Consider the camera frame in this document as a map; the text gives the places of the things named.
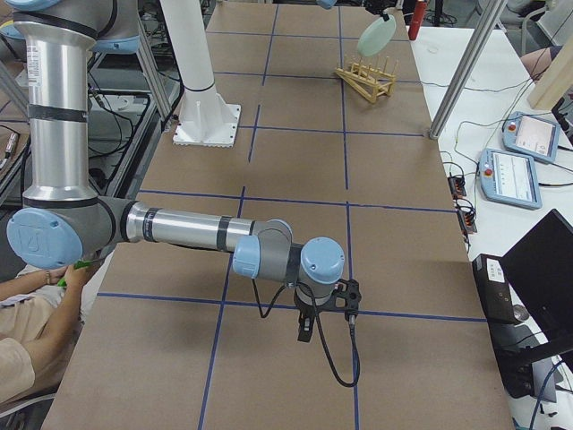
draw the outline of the brown table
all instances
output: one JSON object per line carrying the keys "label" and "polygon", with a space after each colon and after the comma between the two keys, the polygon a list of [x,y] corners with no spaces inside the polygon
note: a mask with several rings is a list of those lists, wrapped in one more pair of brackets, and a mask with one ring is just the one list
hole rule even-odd
{"label": "brown table", "polygon": [[[243,107],[235,147],[166,133],[140,193],[336,239],[363,292],[358,388],[337,385],[318,333],[296,341],[292,293],[261,320],[227,254],[124,244],[43,428],[513,428],[401,15],[391,98],[372,106],[334,78],[373,19],[218,4],[208,40],[218,91]],[[260,287],[268,303],[278,286]],[[346,322],[322,318],[351,379]]]}

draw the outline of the black band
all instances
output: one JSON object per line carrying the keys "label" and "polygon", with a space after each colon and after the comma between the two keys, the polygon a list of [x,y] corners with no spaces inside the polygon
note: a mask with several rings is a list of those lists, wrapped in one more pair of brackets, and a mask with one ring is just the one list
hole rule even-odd
{"label": "black band", "polygon": [[221,220],[218,222],[217,249],[219,251],[227,251],[227,230],[231,219],[233,217],[221,217]]}
{"label": "black band", "polygon": [[143,238],[148,242],[157,242],[157,240],[153,238],[153,219],[157,215],[158,211],[161,211],[161,209],[150,208],[143,218]]}
{"label": "black band", "polygon": [[28,105],[28,117],[45,121],[70,121],[87,123],[88,113],[84,110],[64,109],[61,107]]}
{"label": "black band", "polygon": [[127,236],[127,217],[129,216],[129,212],[132,211],[132,207],[135,203],[137,203],[136,200],[125,205],[124,211],[122,212],[122,218],[119,220],[119,233],[122,235],[122,239],[125,242],[130,241],[129,237]]}
{"label": "black band", "polygon": [[289,287],[296,285],[298,281],[298,271],[301,266],[301,251],[303,246],[292,244],[288,251],[288,263],[286,264],[285,284]]}
{"label": "black band", "polygon": [[4,42],[4,44],[6,45],[6,47],[10,50],[10,52],[12,53],[13,57],[15,60],[17,61],[23,61],[19,56],[18,53],[14,50],[14,48],[12,47],[12,44],[10,43],[10,41],[6,38],[6,36],[2,33],[0,33],[0,39]]}
{"label": "black band", "polygon": [[58,18],[57,16],[45,15],[43,13],[14,12],[13,19],[14,22],[36,22],[38,24],[46,24],[51,25],[52,27],[75,31],[94,40],[98,37],[98,32],[87,25],[79,24],[78,22],[66,20],[64,18]]}
{"label": "black band", "polygon": [[117,223],[115,222],[115,215],[107,203],[101,201],[100,199],[98,199],[98,203],[101,205],[102,208],[104,208],[106,210],[107,215],[109,215],[109,219],[111,220],[111,236],[109,237],[109,240],[107,241],[107,245],[109,245],[114,240],[115,232],[117,229]]}
{"label": "black band", "polygon": [[72,209],[87,208],[98,204],[98,197],[85,200],[33,200],[24,197],[24,205],[38,209]]}
{"label": "black band", "polygon": [[209,87],[203,88],[202,90],[193,90],[193,89],[187,87],[186,85],[184,85],[184,87],[185,87],[186,90],[189,90],[189,91],[192,91],[192,92],[204,92],[204,91],[206,91],[206,90],[210,90],[210,89],[213,88],[214,86],[215,86],[215,81],[213,81],[213,83],[212,83]]}
{"label": "black band", "polygon": [[109,21],[107,22],[106,27],[104,27],[104,29],[98,33],[98,39],[102,36],[105,36],[112,29],[112,27],[115,25],[115,20],[117,20],[117,0],[112,1]]}

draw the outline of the table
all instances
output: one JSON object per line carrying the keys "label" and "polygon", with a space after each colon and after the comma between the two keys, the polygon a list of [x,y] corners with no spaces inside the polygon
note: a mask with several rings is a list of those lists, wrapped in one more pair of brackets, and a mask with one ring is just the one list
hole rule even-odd
{"label": "table", "polygon": [[[446,91],[445,88],[433,84],[448,85],[458,65],[472,30],[469,29],[436,29],[423,27],[418,38],[412,43],[415,60],[424,84],[424,95],[428,103],[430,115],[434,116]],[[495,30],[483,53],[478,60],[466,87],[472,89],[498,90],[526,82],[528,74],[519,61],[514,49],[509,44],[504,33]],[[453,161],[461,165],[467,172],[475,170],[475,164],[454,151],[456,134],[459,130],[458,150],[470,159],[478,160],[484,147],[502,148],[500,129],[497,125],[481,127],[475,125],[462,125],[462,121],[472,121],[479,124],[490,124],[501,120],[514,100],[523,89],[523,95],[511,111],[521,110],[526,113],[540,114],[533,111],[526,101],[526,96],[533,89],[528,83],[518,85],[516,88],[501,92],[480,92],[464,90],[456,104],[452,115],[444,128],[438,142],[444,160],[449,161],[451,154]],[[566,136],[560,132],[560,144],[568,146]],[[558,151],[556,163],[573,168],[573,153]],[[571,182],[571,174],[556,167],[535,163],[540,182],[567,183]],[[459,173],[453,168],[453,174]],[[550,209],[557,208],[569,221],[573,221],[573,189],[542,188],[543,207],[537,211],[529,211],[513,206],[486,201],[479,189],[473,187],[475,178],[467,179],[468,199],[475,202],[477,209],[477,234],[470,236],[471,248],[469,258],[473,260],[478,254],[504,255],[539,219]],[[520,303],[513,293],[514,303]],[[535,322],[528,321],[532,332],[539,331]],[[541,342],[546,341],[543,335],[539,336]],[[514,417],[517,417],[522,426],[528,425],[534,403],[531,399],[509,400]],[[553,406],[546,408],[552,411]],[[563,426],[569,428],[573,422],[573,399],[571,396],[558,392],[556,410],[559,414],[554,418],[538,416],[535,428],[548,428]]]}
{"label": "table", "polygon": [[[259,319],[228,255],[123,244],[43,428],[513,428],[396,17],[401,82],[373,106],[333,77],[375,19],[362,8],[218,4],[208,41],[218,91],[242,104],[235,147],[164,134],[139,195],[342,244],[363,292],[358,387],[336,384],[318,338],[296,342],[291,295]],[[263,302],[277,287],[261,282]],[[348,379],[341,316],[323,320]]]}

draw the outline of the label sticker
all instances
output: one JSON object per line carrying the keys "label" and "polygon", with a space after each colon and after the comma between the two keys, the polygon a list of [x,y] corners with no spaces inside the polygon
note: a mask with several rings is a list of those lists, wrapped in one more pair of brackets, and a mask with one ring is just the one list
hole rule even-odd
{"label": "label sticker", "polygon": [[26,48],[28,57],[28,86],[39,87],[42,83],[39,72],[39,49],[35,46]]}
{"label": "label sticker", "polygon": [[486,259],[486,264],[488,279],[493,282],[505,283],[505,277],[503,276],[503,270],[501,269],[500,262],[488,258]]}

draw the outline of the black monitor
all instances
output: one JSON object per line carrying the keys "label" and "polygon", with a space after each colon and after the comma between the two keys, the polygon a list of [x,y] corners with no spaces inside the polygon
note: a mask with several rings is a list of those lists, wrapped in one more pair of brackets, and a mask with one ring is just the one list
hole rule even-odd
{"label": "black monitor", "polygon": [[501,259],[509,284],[548,339],[515,357],[525,365],[561,354],[573,370],[573,227],[555,209]]}

